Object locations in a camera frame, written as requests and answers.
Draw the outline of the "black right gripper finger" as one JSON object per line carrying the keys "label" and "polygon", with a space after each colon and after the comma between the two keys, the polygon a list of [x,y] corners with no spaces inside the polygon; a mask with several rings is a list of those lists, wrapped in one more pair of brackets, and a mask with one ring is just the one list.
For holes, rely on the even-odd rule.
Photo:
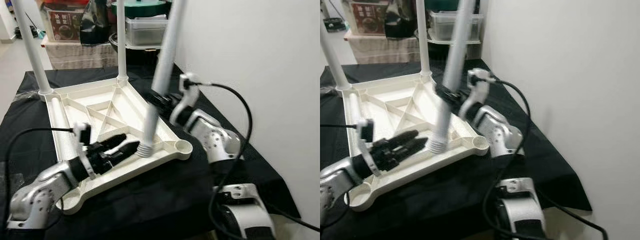
{"label": "black right gripper finger", "polygon": [[434,92],[441,100],[450,107],[460,107],[460,95],[448,89],[442,84],[434,86]]}
{"label": "black right gripper finger", "polygon": [[144,100],[146,100],[150,105],[156,107],[159,114],[166,114],[170,111],[170,99],[164,94],[150,90],[144,93]]}

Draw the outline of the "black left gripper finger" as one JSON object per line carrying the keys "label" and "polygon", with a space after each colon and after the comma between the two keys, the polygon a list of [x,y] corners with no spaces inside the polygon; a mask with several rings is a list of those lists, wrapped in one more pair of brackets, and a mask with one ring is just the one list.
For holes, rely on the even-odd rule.
{"label": "black left gripper finger", "polygon": [[137,153],[139,144],[139,141],[132,141],[124,144],[119,147],[118,150],[114,151],[114,153],[107,155],[108,162],[123,162],[133,154]]}
{"label": "black left gripper finger", "polygon": [[397,149],[398,147],[413,147],[417,142],[419,135],[418,130],[407,130],[394,137],[391,137],[387,142],[389,149]]}
{"label": "black left gripper finger", "polygon": [[98,142],[98,151],[105,152],[118,147],[119,144],[124,142],[127,139],[126,134],[116,134],[108,137],[107,139]]}
{"label": "black left gripper finger", "polygon": [[401,146],[395,149],[395,159],[407,159],[425,148],[425,145],[429,139],[427,137],[420,137],[409,140],[403,143]]}

